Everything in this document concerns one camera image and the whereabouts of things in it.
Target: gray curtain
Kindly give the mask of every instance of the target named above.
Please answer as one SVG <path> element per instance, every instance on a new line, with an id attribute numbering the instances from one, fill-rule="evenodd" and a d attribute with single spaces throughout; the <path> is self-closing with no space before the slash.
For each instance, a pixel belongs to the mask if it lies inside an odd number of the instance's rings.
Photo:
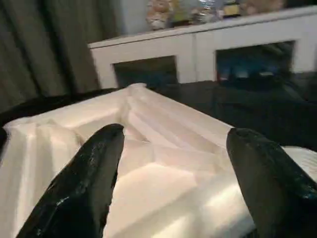
<path id="1" fill-rule="evenodd" d="M 116 36 L 110 1 L 0 0 L 0 112 L 99 89 L 87 44 Z"/>

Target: styrofoam packaging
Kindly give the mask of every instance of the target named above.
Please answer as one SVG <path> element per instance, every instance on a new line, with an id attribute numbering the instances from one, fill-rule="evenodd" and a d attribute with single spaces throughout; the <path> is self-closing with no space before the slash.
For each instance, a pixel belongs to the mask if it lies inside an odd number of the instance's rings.
<path id="1" fill-rule="evenodd" d="M 126 138 L 106 238 L 239 237 L 254 228 L 225 149 L 231 126 L 136 84 L 5 127 L 3 237 L 17 235 L 52 178 L 110 123 L 123 124 Z"/>

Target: white dresser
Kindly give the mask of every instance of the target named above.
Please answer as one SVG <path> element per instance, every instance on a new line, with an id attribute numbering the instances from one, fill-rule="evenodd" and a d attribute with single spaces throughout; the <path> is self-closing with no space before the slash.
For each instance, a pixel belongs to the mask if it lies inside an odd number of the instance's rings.
<path id="1" fill-rule="evenodd" d="M 120 37 L 89 45 L 103 88 L 117 87 L 114 65 L 175 57 L 179 83 L 216 79 L 216 52 L 294 42 L 292 72 L 314 71 L 317 6 Z"/>

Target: cabinet top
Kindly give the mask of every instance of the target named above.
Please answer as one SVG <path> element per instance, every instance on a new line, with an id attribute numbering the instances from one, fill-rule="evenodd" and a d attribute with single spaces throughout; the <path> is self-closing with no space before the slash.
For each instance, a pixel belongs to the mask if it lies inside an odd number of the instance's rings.
<path id="1" fill-rule="evenodd" d="M 121 37 L 112 38 L 105 41 L 91 43 L 89 44 L 89 48 L 95 49 L 95 48 L 108 47 L 108 46 L 120 45 L 120 44 L 137 42 L 137 41 L 150 40 L 155 38 L 163 38 L 163 37 L 169 37 L 169 36 L 177 36 L 177 35 L 183 35 L 183 34 L 203 32 L 203 31 L 218 30 L 223 28 L 231 28 L 236 26 L 250 25 L 250 24 L 262 23 L 262 22 L 278 21 L 278 20 L 308 16 L 308 15 L 316 15 L 316 14 L 317 14 L 317 6 L 287 9 L 287 10 L 282 10 L 278 12 L 258 14 L 254 16 L 225 19 L 222 21 L 207 23 L 203 25 L 169 28 L 169 29 L 160 30 L 160 31 L 144 32 L 137 35 L 121 36 Z"/>

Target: cabinet door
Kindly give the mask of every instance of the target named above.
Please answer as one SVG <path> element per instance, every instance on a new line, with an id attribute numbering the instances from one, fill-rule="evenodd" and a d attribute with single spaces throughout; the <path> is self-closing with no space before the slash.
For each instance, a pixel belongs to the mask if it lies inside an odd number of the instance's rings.
<path id="1" fill-rule="evenodd" d="M 166 80 L 196 81 L 193 36 L 180 35 L 91 49 L 102 88 Z"/>
<path id="2" fill-rule="evenodd" d="M 285 20 L 262 22 L 251 25 L 228 27 L 196 34 L 196 57 L 198 81 L 217 78 L 217 56 L 220 52 L 241 48 L 249 54 L 253 46 L 292 42 L 290 72 L 314 71 L 317 48 L 315 15 Z"/>

